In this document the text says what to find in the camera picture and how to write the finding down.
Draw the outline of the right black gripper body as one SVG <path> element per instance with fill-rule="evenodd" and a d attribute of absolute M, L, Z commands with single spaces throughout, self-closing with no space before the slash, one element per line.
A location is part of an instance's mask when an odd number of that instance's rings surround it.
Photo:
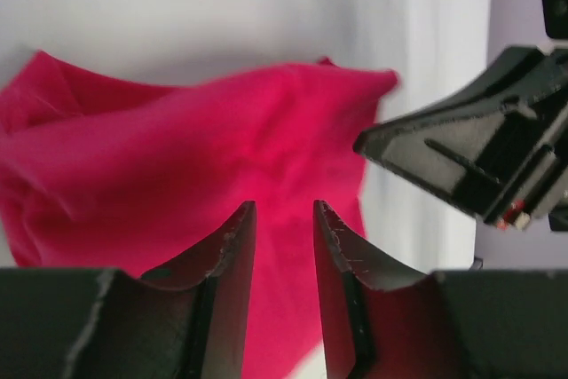
<path fill-rule="evenodd" d="M 545 31 L 549 38 L 567 39 L 568 0 L 541 0 Z"/>

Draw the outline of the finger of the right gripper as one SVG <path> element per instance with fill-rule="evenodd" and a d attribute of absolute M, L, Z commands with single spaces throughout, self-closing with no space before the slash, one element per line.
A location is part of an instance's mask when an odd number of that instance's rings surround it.
<path fill-rule="evenodd" d="M 567 227 L 567 52 L 511 46 L 469 85 L 362 131 L 356 153 L 488 225 Z"/>

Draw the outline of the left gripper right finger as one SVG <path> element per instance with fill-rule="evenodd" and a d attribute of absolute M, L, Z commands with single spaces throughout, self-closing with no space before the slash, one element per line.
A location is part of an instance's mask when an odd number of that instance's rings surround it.
<path fill-rule="evenodd" d="M 564 378 L 567 272 L 422 273 L 313 205 L 330 378 Z"/>

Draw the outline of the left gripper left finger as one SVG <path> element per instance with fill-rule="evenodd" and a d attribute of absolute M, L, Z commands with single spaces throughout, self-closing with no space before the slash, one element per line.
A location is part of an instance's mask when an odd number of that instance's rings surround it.
<path fill-rule="evenodd" d="M 139 278 L 115 268 L 4 268 L 4 378 L 238 378 L 256 245 L 246 201 Z"/>

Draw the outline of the red t shirt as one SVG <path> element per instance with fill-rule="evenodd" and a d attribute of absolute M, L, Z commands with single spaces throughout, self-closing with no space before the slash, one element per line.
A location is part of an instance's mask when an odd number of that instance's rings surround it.
<path fill-rule="evenodd" d="M 160 86 L 39 52 L 1 92 L 1 219 L 15 263 L 140 275 L 253 200 L 243 374 L 286 377 L 321 338 L 312 204 L 362 231 L 365 162 L 352 145 L 397 82 L 323 59 Z"/>

